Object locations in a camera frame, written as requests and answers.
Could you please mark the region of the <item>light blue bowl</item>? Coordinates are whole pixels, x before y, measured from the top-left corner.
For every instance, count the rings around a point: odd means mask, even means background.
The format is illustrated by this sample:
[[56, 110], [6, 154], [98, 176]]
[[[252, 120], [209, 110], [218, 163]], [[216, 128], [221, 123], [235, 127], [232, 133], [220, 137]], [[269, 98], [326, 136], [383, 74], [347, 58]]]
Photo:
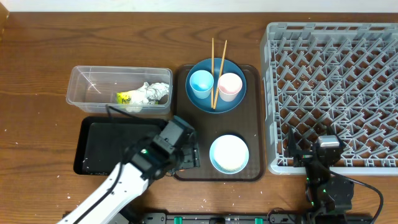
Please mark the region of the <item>light blue bowl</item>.
[[249, 161], [249, 149], [239, 137], [226, 134], [215, 139], [209, 151], [213, 167], [223, 174], [241, 172]]

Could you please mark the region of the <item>white paper napkin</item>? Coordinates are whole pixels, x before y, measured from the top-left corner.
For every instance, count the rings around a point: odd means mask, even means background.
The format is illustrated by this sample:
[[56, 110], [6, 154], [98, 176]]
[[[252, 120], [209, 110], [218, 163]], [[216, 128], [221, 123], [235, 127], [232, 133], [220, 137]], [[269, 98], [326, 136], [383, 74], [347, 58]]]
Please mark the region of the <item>white paper napkin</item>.
[[144, 82], [144, 84], [135, 91], [141, 94], [141, 99], [136, 100], [135, 104], [130, 104], [126, 108], [130, 113], [140, 112], [143, 105], [155, 105], [163, 96], [169, 94], [169, 84], [153, 83], [150, 85]]

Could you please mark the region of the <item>green yellow snack wrapper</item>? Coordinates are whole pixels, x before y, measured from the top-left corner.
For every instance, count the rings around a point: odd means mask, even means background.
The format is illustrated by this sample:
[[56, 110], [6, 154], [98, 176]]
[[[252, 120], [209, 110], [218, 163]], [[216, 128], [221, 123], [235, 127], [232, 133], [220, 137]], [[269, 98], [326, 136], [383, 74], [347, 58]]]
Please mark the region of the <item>green yellow snack wrapper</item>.
[[118, 104], [124, 104], [124, 105], [135, 104], [136, 100], [140, 99], [141, 99], [141, 94], [136, 92], [135, 90], [116, 93], [116, 102]]

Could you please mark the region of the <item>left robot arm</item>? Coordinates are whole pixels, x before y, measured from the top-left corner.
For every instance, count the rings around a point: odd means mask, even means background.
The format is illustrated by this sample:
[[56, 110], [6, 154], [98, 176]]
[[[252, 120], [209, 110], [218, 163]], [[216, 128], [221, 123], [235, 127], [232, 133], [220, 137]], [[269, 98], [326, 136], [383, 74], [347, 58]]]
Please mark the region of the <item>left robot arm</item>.
[[60, 223], [109, 223], [150, 184], [177, 170], [200, 166], [193, 126], [174, 116], [155, 135], [141, 138], [123, 151], [108, 178]]

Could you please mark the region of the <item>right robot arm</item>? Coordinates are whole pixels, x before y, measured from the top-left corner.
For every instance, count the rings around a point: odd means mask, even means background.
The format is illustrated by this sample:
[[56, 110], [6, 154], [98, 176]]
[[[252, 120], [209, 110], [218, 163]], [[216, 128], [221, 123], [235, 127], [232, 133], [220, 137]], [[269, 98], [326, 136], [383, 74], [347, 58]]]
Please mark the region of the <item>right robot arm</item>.
[[308, 150], [299, 149], [293, 129], [288, 132], [287, 154], [294, 167], [304, 167], [307, 175], [305, 195], [312, 204], [296, 223], [347, 223], [345, 211], [352, 209], [354, 183], [331, 173], [343, 153], [345, 143], [328, 127]]

